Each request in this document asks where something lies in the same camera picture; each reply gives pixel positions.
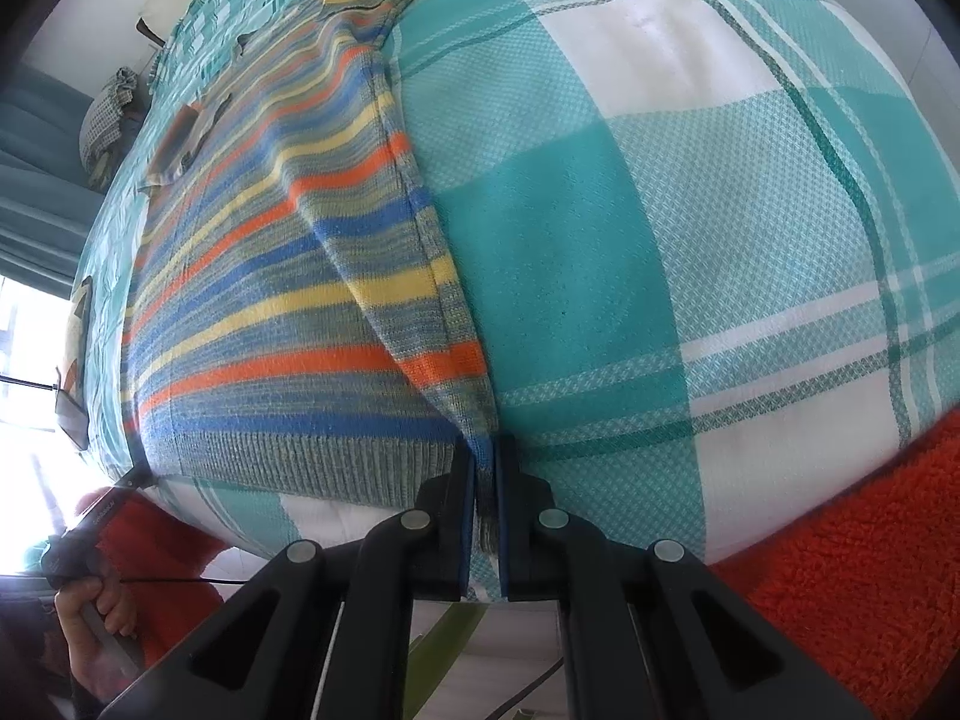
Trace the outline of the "person left hand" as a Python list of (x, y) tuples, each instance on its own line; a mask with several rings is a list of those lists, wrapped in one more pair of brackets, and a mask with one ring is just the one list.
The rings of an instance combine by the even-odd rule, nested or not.
[(130, 678), (125, 678), (116, 655), (107, 650), (104, 640), (86, 621), (86, 606), (96, 611), (96, 619), (112, 639), (114, 635), (135, 634), (137, 605), (114, 571), (65, 583), (55, 595), (55, 611), (67, 642), (71, 676), (94, 699), (107, 704), (127, 688)]

